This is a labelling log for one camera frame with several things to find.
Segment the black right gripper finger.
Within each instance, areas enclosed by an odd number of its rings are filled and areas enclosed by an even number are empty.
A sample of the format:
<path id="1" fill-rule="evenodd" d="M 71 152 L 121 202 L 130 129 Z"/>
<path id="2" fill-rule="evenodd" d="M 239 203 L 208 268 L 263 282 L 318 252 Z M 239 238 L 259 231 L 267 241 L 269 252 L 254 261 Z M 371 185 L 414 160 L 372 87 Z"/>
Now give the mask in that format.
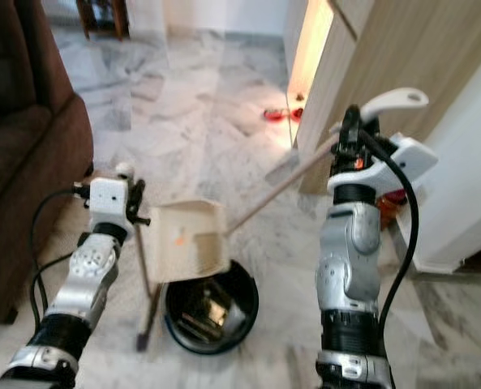
<path id="1" fill-rule="evenodd" d="M 358 135 L 362 132 L 363 120 L 359 105 L 352 104 L 344 112 L 339 127 L 340 135 Z"/>

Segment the brown fabric sofa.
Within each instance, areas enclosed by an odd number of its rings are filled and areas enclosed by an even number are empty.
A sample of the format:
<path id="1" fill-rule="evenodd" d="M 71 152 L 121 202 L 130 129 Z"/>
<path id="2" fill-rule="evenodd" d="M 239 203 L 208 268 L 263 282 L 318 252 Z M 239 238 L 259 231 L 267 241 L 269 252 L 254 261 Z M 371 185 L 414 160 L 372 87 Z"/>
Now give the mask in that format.
<path id="1" fill-rule="evenodd" d="M 92 127 L 40 0 L 0 0 L 0 325 L 14 322 L 42 244 L 94 159 Z"/>

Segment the black round waste bin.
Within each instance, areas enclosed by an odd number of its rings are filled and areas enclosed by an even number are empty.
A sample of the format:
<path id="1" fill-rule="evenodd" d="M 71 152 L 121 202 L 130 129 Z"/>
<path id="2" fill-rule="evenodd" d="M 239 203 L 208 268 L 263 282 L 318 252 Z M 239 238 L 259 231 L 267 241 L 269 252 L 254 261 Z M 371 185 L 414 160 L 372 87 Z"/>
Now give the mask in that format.
<path id="1" fill-rule="evenodd" d="M 183 309 L 183 303 L 186 300 L 184 297 L 185 293 L 189 292 L 196 283 L 206 280 L 217 282 L 247 314 L 247 318 L 244 319 L 235 332 L 230 333 L 230 337 L 225 338 L 222 342 L 212 342 L 211 344 L 193 340 L 176 323 L 178 315 L 181 314 Z M 165 326 L 170 337 L 186 351 L 198 353 L 198 355 L 213 356 L 232 351 L 250 334 L 255 325 L 256 315 L 258 315 L 260 297 L 258 289 L 256 289 L 255 279 L 251 277 L 251 274 L 240 263 L 232 262 L 228 270 L 222 273 L 199 279 L 170 283 L 167 285 L 165 303 Z"/>

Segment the wooden broom with purple bristles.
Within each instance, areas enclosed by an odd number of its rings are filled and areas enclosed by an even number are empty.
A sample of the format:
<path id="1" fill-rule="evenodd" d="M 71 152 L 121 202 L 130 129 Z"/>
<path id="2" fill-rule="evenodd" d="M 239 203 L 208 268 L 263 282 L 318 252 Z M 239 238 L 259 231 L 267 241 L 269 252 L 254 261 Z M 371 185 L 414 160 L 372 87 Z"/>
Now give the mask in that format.
<path id="1" fill-rule="evenodd" d="M 134 177 L 134 168 L 128 163 L 118 163 L 114 167 L 114 173 L 118 175 L 118 178 L 128 179 L 130 186 L 137 181 Z M 141 280 L 144 282 L 144 292 L 147 297 L 147 305 L 144 308 L 144 314 L 140 316 L 140 329 L 137 333 L 135 349 L 138 353 L 146 353 L 148 347 L 150 347 L 150 340 L 152 338 L 152 330 L 154 330 L 156 322 L 156 314 L 158 311 L 161 285 L 158 283 L 151 283 L 148 280 L 148 260 L 146 255 L 146 248 L 144 248 L 143 230 L 144 225 L 134 225 L 134 241 L 136 244 L 136 252 L 139 255 L 137 263 L 140 265 Z"/>

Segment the white appliance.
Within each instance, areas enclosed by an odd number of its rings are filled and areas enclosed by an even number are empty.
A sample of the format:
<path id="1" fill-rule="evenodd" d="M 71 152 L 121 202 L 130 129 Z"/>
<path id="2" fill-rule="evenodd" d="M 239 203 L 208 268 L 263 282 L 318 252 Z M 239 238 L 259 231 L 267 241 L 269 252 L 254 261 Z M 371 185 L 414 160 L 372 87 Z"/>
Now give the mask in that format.
<path id="1" fill-rule="evenodd" d="M 415 269 L 454 273 L 481 250 L 481 66 L 425 144 L 438 163 L 415 182 Z"/>

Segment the beige long-handled dustpan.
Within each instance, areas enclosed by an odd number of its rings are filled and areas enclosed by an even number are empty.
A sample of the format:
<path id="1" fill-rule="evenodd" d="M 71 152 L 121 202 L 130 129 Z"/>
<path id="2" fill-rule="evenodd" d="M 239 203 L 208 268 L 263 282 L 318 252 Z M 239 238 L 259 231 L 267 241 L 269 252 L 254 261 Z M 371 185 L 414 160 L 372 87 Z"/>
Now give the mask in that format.
<path id="1" fill-rule="evenodd" d="M 363 129 L 376 135 L 381 113 L 396 109 L 421 109 L 429 105 L 430 99 L 417 88 L 397 88 L 373 97 L 360 106 Z M 170 283 L 193 280 L 224 273 L 230 266 L 228 244 L 230 234 L 235 233 L 257 212 L 262 211 L 282 191 L 292 185 L 322 160 L 332 159 L 330 148 L 337 143 L 340 122 L 334 123 L 329 130 L 328 140 L 318 146 L 313 156 L 303 160 L 250 210 L 235 220 L 226 223 L 225 207 L 206 199 L 191 199 L 165 203 L 152 207 L 152 227 L 146 234 L 144 248 L 154 256 L 155 263 L 148 268 L 148 278 L 154 283 Z M 382 152 L 372 139 L 367 143 L 373 146 L 378 158 L 395 172 L 402 181 L 406 178 L 400 168 L 393 163 L 391 152 Z"/>

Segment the light wooden cabinet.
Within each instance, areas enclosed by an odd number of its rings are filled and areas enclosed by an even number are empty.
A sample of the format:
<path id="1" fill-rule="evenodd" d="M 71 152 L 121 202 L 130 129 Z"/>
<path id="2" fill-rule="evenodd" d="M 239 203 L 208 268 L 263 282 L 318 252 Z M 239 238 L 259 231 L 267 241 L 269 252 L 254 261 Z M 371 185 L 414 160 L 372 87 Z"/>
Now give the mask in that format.
<path id="1" fill-rule="evenodd" d="M 425 141 L 481 66 L 481 0 L 287 0 L 287 99 L 303 107 L 284 166 L 307 163 L 344 108 L 395 88 L 426 107 L 381 115 L 384 136 Z"/>

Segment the dark wooden chair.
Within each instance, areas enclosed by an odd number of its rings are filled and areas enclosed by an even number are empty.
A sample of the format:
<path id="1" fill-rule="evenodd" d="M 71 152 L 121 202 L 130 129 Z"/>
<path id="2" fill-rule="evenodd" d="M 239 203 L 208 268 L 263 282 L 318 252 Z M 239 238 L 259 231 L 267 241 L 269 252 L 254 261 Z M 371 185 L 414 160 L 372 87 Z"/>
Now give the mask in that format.
<path id="1" fill-rule="evenodd" d="M 119 41 L 130 36 L 126 0 L 75 0 L 75 4 L 87 40 L 92 34 L 110 34 Z"/>

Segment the crumpled packaging waste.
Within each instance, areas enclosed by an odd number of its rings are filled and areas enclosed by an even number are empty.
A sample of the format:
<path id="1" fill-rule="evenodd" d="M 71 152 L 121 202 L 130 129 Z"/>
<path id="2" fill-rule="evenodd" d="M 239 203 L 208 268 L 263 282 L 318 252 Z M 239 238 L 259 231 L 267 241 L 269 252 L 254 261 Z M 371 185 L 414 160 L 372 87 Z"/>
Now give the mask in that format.
<path id="1" fill-rule="evenodd" d="M 211 344 L 222 342 L 247 318 L 237 302 L 217 283 L 196 283 L 185 293 L 177 326 L 193 340 Z"/>

